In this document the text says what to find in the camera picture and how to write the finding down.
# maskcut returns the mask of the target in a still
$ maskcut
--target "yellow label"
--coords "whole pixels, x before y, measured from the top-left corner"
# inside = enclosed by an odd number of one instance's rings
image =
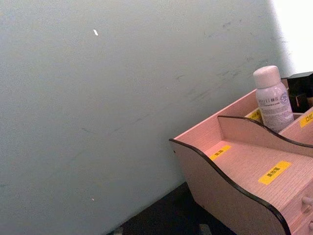
[[[271,170],[266,172],[266,174],[263,175],[258,180],[258,182],[262,183],[262,184],[265,184],[265,185],[269,185],[274,179],[276,179],[281,173],[283,173],[284,170],[286,170],[290,165],[291,165],[291,163],[288,163],[288,162],[285,162],[285,161],[279,162]]]
[[[260,110],[258,109],[257,111],[253,112],[251,115],[248,116],[248,118],[253,119],[253,120],[257,120],[257,121],[262,120]]]
[[[300,119],[300,126],[301,128],[308,125],[313,121],[313,112],[310,112],[308,115]]]
[[[224,152],[226,152],[227,150],[229,150],[231,148],[231,146],[229,145],[225,145],[223,148],[221,148],[219,151],[217,151],[215,154],[212,154],[210,159],[212,161],[214,161],[215,159],[217,159],[219,156],[221,156]]]

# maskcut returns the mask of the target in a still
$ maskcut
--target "white bottle cap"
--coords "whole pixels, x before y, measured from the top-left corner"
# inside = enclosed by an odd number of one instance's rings
[[[254,81],[258,89],[272,87],[280,83],[280,75],[277,66],[262,67],[253,73]]]

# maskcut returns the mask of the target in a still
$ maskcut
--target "black edge trim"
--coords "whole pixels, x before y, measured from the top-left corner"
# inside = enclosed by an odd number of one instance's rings
[[[185,146],[187,148],[190,148],[191,150],[195,151],[196,153],[198,153],[204,160],[206,160],[212,167],[213,169],[215,169],[215,171],[224,178],[224,180],[226,180],[231,186],[233,186],[236,190],[238,190],[240,193],[242,193],[243,195],[247,196],[248,198],[258,202],[259,204],[261,204],[262,206],[264,206],[265,208],[267,208],[269,211],[271,211],[275,217],[279,220],[279,222],[281,223],[281,225],[283,226],[283,229],[285,231],[286,235],[291,235],[289,226],[285,220],[285,218],[282,216],[282,214],[279,212],[278,209],[276,209],[272,204],[268,203],[267,201],[253,195],[252,193],[246,191],[245,189],[243,189],[242,187],[240,187],[238,184],[236,184],[232,179],[230,179],[211,159],[209,159],[209,157],[203,153],[201,150],[197,149],[196,147],[189,145],[187,143],[184,142],[180,142],[178,140],[175,139],[169,139],[169,141],[180,144],[182,146]]]
[[[288,139],[284,136],[281,136],[279,135],[278,133],[274,132],[272,129],[269,129],[267,126],[264,126],[263,124],[259,123],[258,121],[256,120],[253,120],[253,119],[250,119],[248,117],[235,117],[235,116],[223,116],[223,115],[220,115],[220,116],[217,116],[218,118],[221,117],[221,118],[236,118],[236,119],[243,119],[243,120],[247,120],[247,121],[251,121],[253,122],[254,124],[257,124],[259,126],[261,126],[262,128],[266,129],[268,132],[270,132],[272,135],[275,135],[276,137],[284,140],[284,141],[287,141],[289,143],[292,143],[292,144],[296,144],[296,145],[299,145],[299,146],[302,146],[302,147],[307,147],[307,148],[313,148],[313,145],[311,144],[306,144],[306,143],[300,143],[300,142],[297,142],[297,141],[293,141],[291,139]]]

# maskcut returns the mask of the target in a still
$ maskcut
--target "wooden desk organizer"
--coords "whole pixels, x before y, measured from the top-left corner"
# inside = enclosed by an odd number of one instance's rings
[[[170,139],[192,195],[238,235],[313,235],[313,108],[278,134],[256,108],[252,91]]]

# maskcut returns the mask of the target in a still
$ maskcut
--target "light blue wall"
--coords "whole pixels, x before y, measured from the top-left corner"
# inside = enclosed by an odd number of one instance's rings
[[[183,183],[167,140],[254,89],[255,69],[285,66],[269,12],[2,1],[0,231],[99,235]]]

